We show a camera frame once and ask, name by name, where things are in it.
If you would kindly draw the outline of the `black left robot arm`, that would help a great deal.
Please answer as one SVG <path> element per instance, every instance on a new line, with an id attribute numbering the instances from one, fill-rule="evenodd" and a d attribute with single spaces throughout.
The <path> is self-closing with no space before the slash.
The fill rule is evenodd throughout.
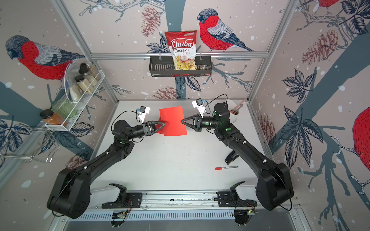
<path id="1" fill-rule="evenodd" d="M 151 136 L 165 127 L 164 122 L 148 121 L 135 127 L 125 120 L 114 124 L 114 142 L 101 155 L 76 168 L 60 171 L 47 201 L 47 208 L 69 218 L 82 215 L 91 199 L 90 185 L 111 166 L 124 160 L 134 148 L 135 138 Z"/>

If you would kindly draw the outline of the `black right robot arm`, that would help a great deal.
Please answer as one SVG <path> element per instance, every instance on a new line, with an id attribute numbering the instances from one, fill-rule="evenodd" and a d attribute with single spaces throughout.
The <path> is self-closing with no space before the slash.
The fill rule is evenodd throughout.
<path id="1" fill-rule="evenodd" d="M 227 103 L 216 104 L 212 116 L 196 114 L 182 119 L 181 123 L 195 131 L 213 129 L 219 141 L 250 166 L 258 179 L 256 197 L 265 209 L 271 211 L 284 202 L 291 201 L 294 191 L 289 168 L 264 156 L 244 138 L 241 131 L 230 122 Z"/>

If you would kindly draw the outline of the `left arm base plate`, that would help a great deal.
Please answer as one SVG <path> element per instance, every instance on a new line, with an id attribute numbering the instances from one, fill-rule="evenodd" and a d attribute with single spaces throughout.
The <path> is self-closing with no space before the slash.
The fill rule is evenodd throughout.
<path id="1" fill-rule="evenodd" d="M 140 208 L 142 197 L 142 193 L 124 193 L 116 201 L 102 204 L 102 209 Z"/>

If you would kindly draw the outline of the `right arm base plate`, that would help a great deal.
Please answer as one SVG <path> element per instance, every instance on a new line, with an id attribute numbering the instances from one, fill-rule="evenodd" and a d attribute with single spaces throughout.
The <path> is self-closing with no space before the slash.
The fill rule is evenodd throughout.
<path id="1" fill-rule="evenodd" d="M 242 200 L 236 193 L 231 191 L 219 191 L 216 193 L 214 201 L 218 203 L 221 208 L 234 208 L 234 207 L 251 207 L 257 206 L 254 200 Z"/>

